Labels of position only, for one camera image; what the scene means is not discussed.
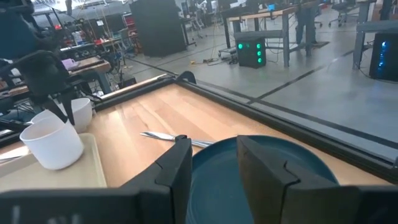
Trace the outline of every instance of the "blue lights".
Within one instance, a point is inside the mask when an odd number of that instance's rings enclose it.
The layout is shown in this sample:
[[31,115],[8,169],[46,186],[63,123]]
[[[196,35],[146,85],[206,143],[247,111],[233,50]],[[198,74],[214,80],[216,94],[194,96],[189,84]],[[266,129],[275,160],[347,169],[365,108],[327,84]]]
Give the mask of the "blue lights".
[[383,41],[381,43],[381,51],[380,51],[380,56],[379,56],[379,65],[377,66],[377,76],[381,78],[382,72],[384,68],[386,67],[386,63],[384,61],[384,55],[386,54],[388,50],[388,45],[389,43],[386,41]]

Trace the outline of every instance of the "desk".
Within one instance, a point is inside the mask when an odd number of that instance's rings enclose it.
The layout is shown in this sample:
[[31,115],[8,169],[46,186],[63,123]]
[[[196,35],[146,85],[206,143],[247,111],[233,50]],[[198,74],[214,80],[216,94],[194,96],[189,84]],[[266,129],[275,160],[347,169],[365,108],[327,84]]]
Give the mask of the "desk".
[[[92,58],[87,58],[84,60],[79,61],[79,67],[84,67],[86,65],[98,62],[100,59],[98,57],[92,57]],[[79,75],[82,72],[86,72],[89,70],[95,70],[96,72],[98,72],[98,81],[101,85],[101,88],[103,88],[104,93],[111,93],[111,87],[109,85],[108,79],[105,76],[105,73],[107,71],[109,71],[109,69],[111,68],[111,65],[109,64],[109,62],[104,62],[98,65],[94,65],[91,67],[87,67],[87,68],[83,68],[81,70],[76,70],[74,72],[69,72],[70,76],[75,76],[75,75]],[[13,88],[9,91],[10,96],[17,96],[17,95],[21,95],[23,93],[27,93],[29,92],[29,89],[27,86],[21,86],[21,87],[17,87],[17,88]]]
[[397,21],[369,21],[370,4],[376,0],[357,0],[359,4],[359,14],[356,26],[355,46],[353,54],[353,69],[360,69],[362,54],[365,50],[365,35],[366,33],[375,33],[382,31],[389,31],[398,28]]
[[[196,85],[190,89],[188,85],[173,84],[171,80],[172,78],[167,79],[167,76],[163,75],[145,82],[145,85],[138,83],[130,86],[126,92],[136,90],[140,91],[141,95],[98,111],[93,118],[88,132],[96,137],[109,187],[119,187],[136,176],[173,144],[139,135],[143,131],[186,134],[192,139],[207,141],[218,141],[237,134],[275,136],[295,142],[312,151],[329,166],[341,185],[390,184],[324,153],[322,148],[328,147],[326,142],[320,145],[322,147],[310,146],[287,133],[282,133],[199,95],[196,90],[200,87]],[[2,148],[0,153],[19,147],[23,147],[21,142]],[[194,147],[193,153],[200,150]]]
[[[299,6],[292,6],[286,9],[276,10],[276,11],[268,11],[266,9],[260,10],[257,14],[249,14],[249,15],[242,15],[236,17],[223,17],[224,20],[224,31],[225,31],[225,39],[227,48],[231,48],[231,43],[229,41],[229,30],[228,30],[228,22],[233,23],[234,35],[235,38],[238,39],[239,37],[243,37],[245,35],[258,35],[259,37],[264,37],[266,39],[271,38],[282,38],[283,39],[283,47],[278,49],[283,49],[284,55],[284,67],[289,66],[290,60],[290,53],[305,47],[305,51],[307,56],[311,55],[311,48],[312,44],[315,41],[315,11],[317,10],[318,3],[317,1],[306,2],[301,5],[302,13],[298,16],[298,25],[296,29],[296,39],[298,46],[290,49],[289,45],[289,14],[298,12]],[[259,31],[259,19],[267,18],[267,17],[275,17],[275,16],[282,16],[282,30],[264,30],[261,32]],[[242,32],[241,33],[241,26],[240,21],[242,19],[254,19],[254,29],[255,31],[251,32]],[[301,38],[303,34],[303,27],[305,26],[305,43],[301,43]]]

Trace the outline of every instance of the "concrete floor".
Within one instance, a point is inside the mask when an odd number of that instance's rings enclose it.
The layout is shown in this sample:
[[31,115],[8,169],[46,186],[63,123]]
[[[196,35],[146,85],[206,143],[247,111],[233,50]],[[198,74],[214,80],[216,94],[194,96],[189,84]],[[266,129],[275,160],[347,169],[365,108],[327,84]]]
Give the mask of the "concrete floor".
[[[394,161],[398,156],[398,132],[394,131],[398,128],[398,90],[395,84],[364,75],[371,50],[364,53],[363,73],[352,71],[355,21],[329,28],[328,21],[336,17],[329,9],[317,17],[323,22],[322,28],[317,26],[317,40],[330,43],[315,49],[311,57],[306,57],[304,50],[291,53],[289,68],[284,68],[283,55],[276,50],[266,52],[267,65],[259,69],[227,63],[190,65],[191,61],[217,57],[218,49],[226,47],[221,26],[203,30],[202,35],[208,34],[203,39],[189,33],[195,36],[197,47],[189,46],[185,52],[165,58],[139,55],[136,60],[175,73],[190,70],[199,85]],[[280,27],[281,20],[267,21],[267,26]],[[294,27],[290,41],[295,39]],[[136,62],[131,65],[126,76],[135,76],[139,82],[164,73]]]

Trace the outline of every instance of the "black cabinet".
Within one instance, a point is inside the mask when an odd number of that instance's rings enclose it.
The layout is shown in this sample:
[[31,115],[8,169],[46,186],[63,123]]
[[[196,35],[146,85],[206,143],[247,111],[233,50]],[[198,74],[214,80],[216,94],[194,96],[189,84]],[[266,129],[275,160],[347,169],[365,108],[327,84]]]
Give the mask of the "black cabinet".
[[174,0],[138,0],[130,10],[144,55],[164,57],[187,49]]

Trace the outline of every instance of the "knife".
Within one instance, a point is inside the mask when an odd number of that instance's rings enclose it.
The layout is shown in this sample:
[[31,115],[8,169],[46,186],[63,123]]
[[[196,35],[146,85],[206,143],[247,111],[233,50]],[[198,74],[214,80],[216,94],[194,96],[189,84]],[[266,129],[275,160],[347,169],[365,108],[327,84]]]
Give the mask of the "knife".
[[2,164],[3,162],[8,162],[13,159],[20,158],[22,156],[26,156],[28,154],[29,154],[29,150],[27,147],[22,147],[19,149],[11,150],[9,152],[6,152],[6,153],[3,153],[0,155],[0,164]]
[[[171,134],[164,134],[164,133],[157,133],[155,131],[144,131],[143,133],[140,133],[142,136],[150,137],[150,138],[156,138],[156,139],[161,139],[161,140],[167,140],[167,141],[174,141],[175,140],[175,135]],[[206,148],[207,146],[213,144],[214,142],[211,141],[201,141],[201,140],[191,140],[192,146],[198,146],[201,148]]]

